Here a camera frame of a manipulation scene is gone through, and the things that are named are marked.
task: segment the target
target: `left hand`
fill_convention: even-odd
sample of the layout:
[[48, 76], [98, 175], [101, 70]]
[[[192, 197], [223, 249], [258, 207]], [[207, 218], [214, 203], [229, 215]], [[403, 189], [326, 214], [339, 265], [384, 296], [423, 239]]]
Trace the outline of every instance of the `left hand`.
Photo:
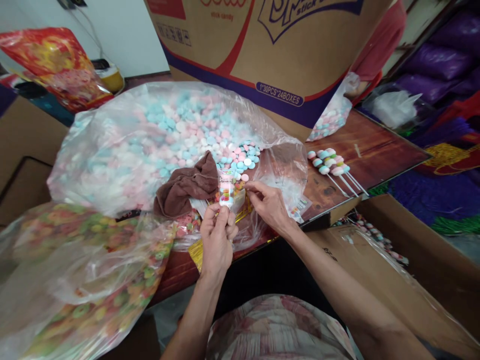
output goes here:
[[203, 241], [202, 276], [223, 280], [232, 264], [232, 240], [238, 232], [235, 214], [228, 207], [216, 202], [206, 209], [200, 226]]

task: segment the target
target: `red shirt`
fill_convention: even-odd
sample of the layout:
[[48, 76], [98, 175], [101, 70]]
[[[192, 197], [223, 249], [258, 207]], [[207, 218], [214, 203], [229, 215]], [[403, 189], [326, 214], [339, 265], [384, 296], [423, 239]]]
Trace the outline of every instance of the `red shirt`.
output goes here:
[[402, 39], [406, 23], [407, 13], [402, 0], [397, 0], [387, 10], [351, 67], [360, 81], [372, 81], [382, 70]]

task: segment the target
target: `purple bag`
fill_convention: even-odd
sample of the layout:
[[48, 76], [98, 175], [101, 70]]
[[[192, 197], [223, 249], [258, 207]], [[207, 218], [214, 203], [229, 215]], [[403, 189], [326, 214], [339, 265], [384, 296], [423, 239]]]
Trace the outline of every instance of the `purple bag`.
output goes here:
[[468, 77], [451, 88], [451, 92], [459, 95], [472, 95], [480, 90], [480, 66], [473, 70]]
[[405, 64], [403, 70], [448, 81], [464, 75], [473, 64], [474, 58], [471, 55], [448, 47], [424, 43]]
[[429, 41], [459, 49], [480, 58], [480, 16], [468, 11], [459, 12]]
[[443, 98], [458, 80], [442, 81], [418, 74], [404, 74], [395, 84], [407, 90], [410, 94], [423, 94], [421, 99], [429, 104], [435, 104]]

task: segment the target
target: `electrical outlet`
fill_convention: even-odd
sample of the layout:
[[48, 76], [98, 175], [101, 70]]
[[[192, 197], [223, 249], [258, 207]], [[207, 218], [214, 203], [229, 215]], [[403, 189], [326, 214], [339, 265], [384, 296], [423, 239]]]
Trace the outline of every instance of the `electrical outlet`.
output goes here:
[[75, 9], [75, 4], [71, 0], [57, 0], [62, 8], [65, 10]]
[[78, 7], [86, 7], [87, 4], [85, 3], [84, 0], [71, 0], [72, 3], [77, 5]]

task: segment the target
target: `cardboard box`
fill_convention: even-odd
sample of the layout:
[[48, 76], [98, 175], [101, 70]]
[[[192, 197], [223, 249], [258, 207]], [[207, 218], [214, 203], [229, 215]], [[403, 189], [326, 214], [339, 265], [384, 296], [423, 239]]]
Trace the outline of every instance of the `cardboard box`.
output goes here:
[[145, 0], [175, 80], [260, 106], [304, 141], [392, 0]]
[[357, 209], [410, 260], [414, 277], [353, 225], [307, 235], [420, 339], [462, 359], [480, 359], [474, 339], [480, 269], [390, 195]]
[[68, 128], [0, 86], [0, 231], [50, 201], [47, 178]]

